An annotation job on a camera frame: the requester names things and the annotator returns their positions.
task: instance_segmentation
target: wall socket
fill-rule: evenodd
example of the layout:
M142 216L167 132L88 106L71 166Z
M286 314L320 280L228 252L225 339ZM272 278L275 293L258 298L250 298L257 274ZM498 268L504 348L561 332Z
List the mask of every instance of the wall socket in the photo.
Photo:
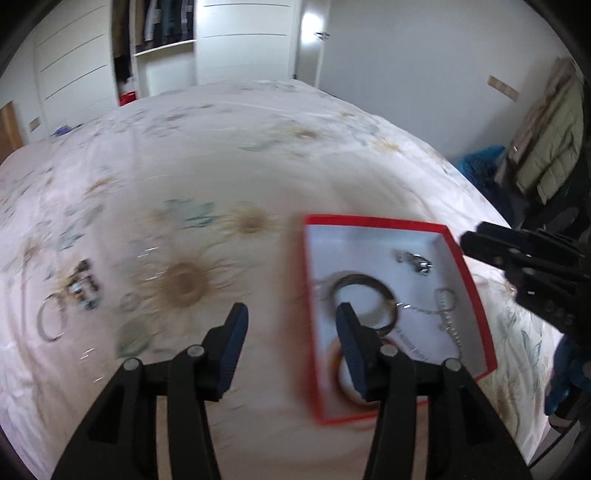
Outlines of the wall socket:
M500 81L498 78L493 77L492 75L488 77L488 84L495 90L501 92L503 95L509 97L514 102L519 99L519 92L517 90L510 87L505 82Z
M41 125L41 119L39 117L35 118L31 123L29 123L29 131L32 132L35 130L39 125Z

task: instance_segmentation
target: wooden headboard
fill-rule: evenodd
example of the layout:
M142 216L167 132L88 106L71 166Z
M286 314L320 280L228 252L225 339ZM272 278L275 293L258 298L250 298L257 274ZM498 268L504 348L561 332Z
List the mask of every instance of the wooden headboard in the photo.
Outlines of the wooden headboard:
M23 145L14 105L8 102L0 108L0 164Z

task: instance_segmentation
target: white bedspread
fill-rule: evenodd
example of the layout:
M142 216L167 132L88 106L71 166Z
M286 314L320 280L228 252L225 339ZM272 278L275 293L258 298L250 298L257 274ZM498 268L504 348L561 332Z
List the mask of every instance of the white bedspread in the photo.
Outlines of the white bedspread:
M483 220L504 224L429 145L295 81L139 100L7 159L0 424L32 472L49 478L124 357L171 358L242 300L251 317L245 349L231 390L208 406L222 476L361 478L372 426L320 427L310 410L306 213L445 223L456 238ZM66 333L47 343L36 328L41 302L84 258L102 302L86 312L68 300ZM501 273L467 262L499 362L480 384L529 459L559 335L514 304ZM158 276L178 264L194 266L202 282L187 307L171 302ZM55 305L47 307L57 331Z

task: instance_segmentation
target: metal bolt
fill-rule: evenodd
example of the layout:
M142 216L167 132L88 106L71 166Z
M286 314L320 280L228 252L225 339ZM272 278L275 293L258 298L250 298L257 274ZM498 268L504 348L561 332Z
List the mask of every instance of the metal bolt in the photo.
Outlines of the metal bolt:
M396 356L398 355L398 348L395 345L382 345L379 349L383 356Z
M192 345L189 348L187 348L187 355L188 356L192 356L192 357L200 357L205 353L205 348L203 348L201 345Z
M462 369L462 364L455 358L448 358L445 360L445 367L452 372L459 372Z
M123 362L123 368L128 372L131 372L139 367L139 360L137 358L128 358Z

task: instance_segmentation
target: gloved hand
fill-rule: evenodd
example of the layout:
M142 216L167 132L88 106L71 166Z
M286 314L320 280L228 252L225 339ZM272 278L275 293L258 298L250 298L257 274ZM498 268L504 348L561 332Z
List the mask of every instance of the gloved hand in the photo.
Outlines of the gloved hand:
M556 412L572 385L591 392L591 352L581 352L572 340L563 337L554 353L554 372L544 402L546 415Z

